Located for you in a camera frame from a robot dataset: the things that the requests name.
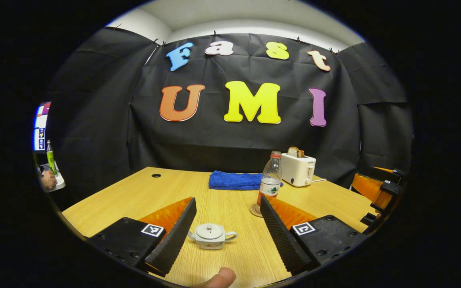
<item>coaster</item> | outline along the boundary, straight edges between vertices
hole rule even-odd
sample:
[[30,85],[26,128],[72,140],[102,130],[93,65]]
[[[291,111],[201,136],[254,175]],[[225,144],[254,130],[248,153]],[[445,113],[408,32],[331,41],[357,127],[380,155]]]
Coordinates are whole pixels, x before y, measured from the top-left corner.
[[259,207],[258,204],[254,204],[250,207],[250,213],[252,213],[252,215],[254,216],[262,218],[261,208]]

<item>plastic bottle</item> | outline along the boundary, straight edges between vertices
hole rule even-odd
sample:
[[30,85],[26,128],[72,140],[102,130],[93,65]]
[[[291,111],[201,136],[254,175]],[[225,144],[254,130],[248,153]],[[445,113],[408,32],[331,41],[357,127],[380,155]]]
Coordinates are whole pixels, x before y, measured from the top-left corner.
[[270,159],[264,166],[257,205],[261,205],[261,197],[268,195],[276,197],[282,182],[282,166],[280,165],[280,151],[271,151]]
[[53,148],[51,147],[51,140],[47,140],[47,162],[49,163],[49,169],[53,172],[56,176],[58,171],[56,170],[56,166],[54,164],[54,156],[53,156]]

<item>white toaster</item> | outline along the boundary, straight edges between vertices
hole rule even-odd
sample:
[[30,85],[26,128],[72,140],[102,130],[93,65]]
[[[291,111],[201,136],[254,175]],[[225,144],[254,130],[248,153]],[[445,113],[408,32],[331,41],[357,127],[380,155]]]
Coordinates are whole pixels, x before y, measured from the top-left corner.
[[296,187],[307,186],[312,183],[316,164],[315,158],[307,156],[298,158],[282,153],[280,164],[282,165],[282,180],[285,182]]

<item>wooden table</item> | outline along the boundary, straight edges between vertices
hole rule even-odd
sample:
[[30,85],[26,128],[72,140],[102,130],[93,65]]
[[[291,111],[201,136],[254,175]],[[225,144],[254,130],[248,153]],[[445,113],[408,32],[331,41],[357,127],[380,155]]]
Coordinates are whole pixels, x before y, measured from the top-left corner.
[[[207,172],[147,167],[71,206],[63,215],[79,232],[91,237],[122,217],[140,219],[193,196],[197,215],[190,231],[198,224],[210,222],[223,225],[225,231],[236,231],[238,238],[227,242],[221,250],[203,250],[187,237],[172,270],[163,279],[192,286],[208,280],[222,266],[236,273],[231,286],[234,288],[253,288],[290,277],[264,220],[249,211],[258,190],[209,189],[209,176]],[[278,199],[316,217],[334,215],[359,232],[366,229],[360,223],[362,217],[368,212],[377,214],[366,197],[328,181],[302,188],[284,182]]]

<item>green bottle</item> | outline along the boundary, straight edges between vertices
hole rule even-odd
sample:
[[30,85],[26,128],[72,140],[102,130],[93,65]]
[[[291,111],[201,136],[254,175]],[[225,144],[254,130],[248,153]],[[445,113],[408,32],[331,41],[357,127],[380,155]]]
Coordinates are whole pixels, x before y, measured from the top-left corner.
[[51,140],[47,140],[47,162],[49,162],[49,169],[53,172],[56,176],[58,171],[56,170],[56,166],[54,165],[54,156],[53,156],[53,148],[51,147]]

